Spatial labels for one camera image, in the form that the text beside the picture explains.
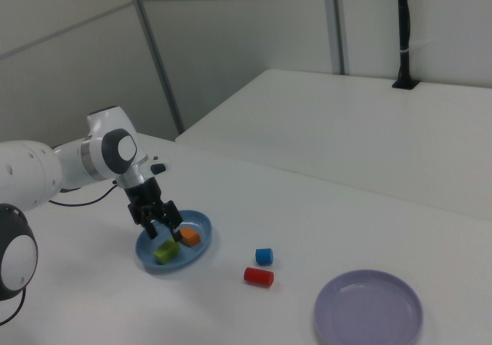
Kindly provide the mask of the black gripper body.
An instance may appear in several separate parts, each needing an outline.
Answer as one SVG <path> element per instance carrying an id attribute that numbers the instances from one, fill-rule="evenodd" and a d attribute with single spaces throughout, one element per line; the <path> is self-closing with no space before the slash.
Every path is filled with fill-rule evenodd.
<path id="1" fill-rule="evenodd" d="M 143 184 L 124 189 L 129 199 L 128 209 L 134 222 L 142 222 L 143 218 L 157 220 L 163 217 L 161 188 L 154 177 Z"/>

